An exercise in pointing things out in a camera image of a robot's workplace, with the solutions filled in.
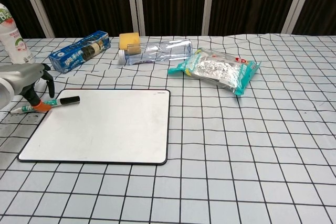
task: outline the white vertical strip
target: white vertical strip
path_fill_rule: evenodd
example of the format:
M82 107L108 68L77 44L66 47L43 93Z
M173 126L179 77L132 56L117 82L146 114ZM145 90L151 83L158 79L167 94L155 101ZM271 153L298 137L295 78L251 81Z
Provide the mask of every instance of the white vertical strip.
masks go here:
M42 30L47 38L54 38L55 34L50 25L46 11L44 10L41 0L30 0L35 11L38 21L41 24Z
M202 35L208 35L212 0L204 0Z
M138 27L138 15L136 13L137 7L135 6L135 0L129 0L131 7L131 15L132 15L132 24L133 24L133 32L139 31Z
M140 36L146 36L142 0L136 0L136 11L138 12L138 24L139 24Z
M281 33L291 34L306 0L293 0Z

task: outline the yellow sponge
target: yellow sponge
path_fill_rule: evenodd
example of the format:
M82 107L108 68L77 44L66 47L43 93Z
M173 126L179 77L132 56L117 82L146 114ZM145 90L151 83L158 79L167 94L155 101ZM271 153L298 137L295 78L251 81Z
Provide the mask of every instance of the yellow sponge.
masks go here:
M119 34L119 49L127 50L128 44L139 44L139 33Z

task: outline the table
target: table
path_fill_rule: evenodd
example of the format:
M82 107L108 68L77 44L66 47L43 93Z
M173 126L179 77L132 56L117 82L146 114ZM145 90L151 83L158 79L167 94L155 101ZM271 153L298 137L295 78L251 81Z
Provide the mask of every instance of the table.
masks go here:
M142 42L181 37L142 37ZM0 111L0 223L336 223L336 36L188 36L262 61L245 95L167 76L175 62L121 66L111 48L67 74L64 88L169 89L163 166L20 163L43 114ZM37 62L77 39L28 39ZM0 64L10 64L0 47ZM43 81L36 84L43 99Z

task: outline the whiteboard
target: whiteboard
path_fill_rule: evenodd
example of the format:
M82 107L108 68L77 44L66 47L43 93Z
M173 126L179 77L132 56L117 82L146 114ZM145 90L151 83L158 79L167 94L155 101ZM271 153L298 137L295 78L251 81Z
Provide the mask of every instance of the whiteboard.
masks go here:
M168 90L66 89L80 103L52 108L18 156L34 162L164 164Z

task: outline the brown curtain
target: brown curtain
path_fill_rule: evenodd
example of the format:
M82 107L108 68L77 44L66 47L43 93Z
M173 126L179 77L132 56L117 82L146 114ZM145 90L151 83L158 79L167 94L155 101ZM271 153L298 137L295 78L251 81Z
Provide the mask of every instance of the brown curtain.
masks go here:
M129 0L41 0L56 37L133 31Z
M213 0L209 35L280 33L292 0Z
M23 38L45 38L29 0L0 0L14 17Z
M336 0L306 0L293 33L336 35Z
M142 0L146 35L200 35L204 0Z

